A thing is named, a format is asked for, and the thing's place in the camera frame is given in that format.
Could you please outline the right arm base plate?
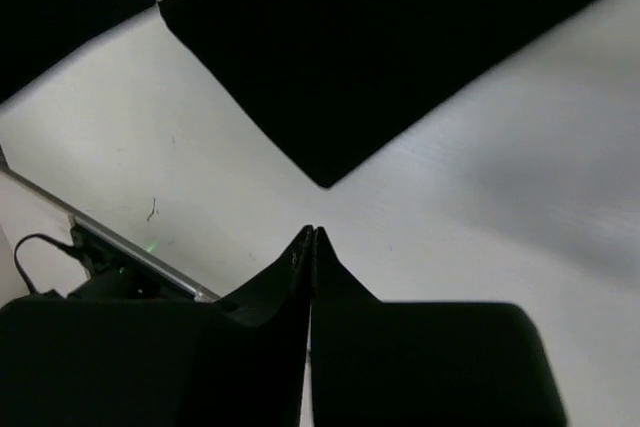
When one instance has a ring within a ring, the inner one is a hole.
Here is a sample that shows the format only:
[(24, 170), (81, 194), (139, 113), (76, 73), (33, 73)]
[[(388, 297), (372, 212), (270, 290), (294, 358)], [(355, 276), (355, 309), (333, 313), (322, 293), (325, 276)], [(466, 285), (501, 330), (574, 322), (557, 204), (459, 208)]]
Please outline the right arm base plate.
[(89, 278), (66, 296), (74, 300), (187, 300), (189, 299), (146, 299), (140, 298), (136, 281), (128, 276), (120, 277), (109, 274), (100, 278)]

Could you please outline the black skirt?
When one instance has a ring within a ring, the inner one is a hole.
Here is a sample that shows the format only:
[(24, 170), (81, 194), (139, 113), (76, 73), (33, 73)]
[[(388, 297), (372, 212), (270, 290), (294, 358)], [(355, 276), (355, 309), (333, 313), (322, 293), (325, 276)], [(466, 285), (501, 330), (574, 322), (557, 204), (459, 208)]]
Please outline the black skirt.
[(328, 188), (597, 0), (162, 0), (169, 30)]

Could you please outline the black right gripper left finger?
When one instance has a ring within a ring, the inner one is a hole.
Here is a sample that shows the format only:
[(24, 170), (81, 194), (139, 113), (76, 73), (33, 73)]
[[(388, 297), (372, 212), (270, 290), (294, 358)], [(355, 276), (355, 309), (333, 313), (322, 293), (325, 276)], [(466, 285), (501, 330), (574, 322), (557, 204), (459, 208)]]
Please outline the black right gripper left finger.
[(271, 265), (215, 302), (9, 302), (2, 424), (298, 425), (313, 237), (304, 227)]

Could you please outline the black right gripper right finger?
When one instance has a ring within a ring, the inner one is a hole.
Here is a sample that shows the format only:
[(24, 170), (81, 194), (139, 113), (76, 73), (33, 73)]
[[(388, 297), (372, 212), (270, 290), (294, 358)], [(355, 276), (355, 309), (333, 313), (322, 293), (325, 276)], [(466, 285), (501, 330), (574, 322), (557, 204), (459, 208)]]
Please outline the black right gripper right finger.
[(564, 426), (538, 329), (504, 302), (385, 302), (315, 233), (312, 415), (318, 426)]

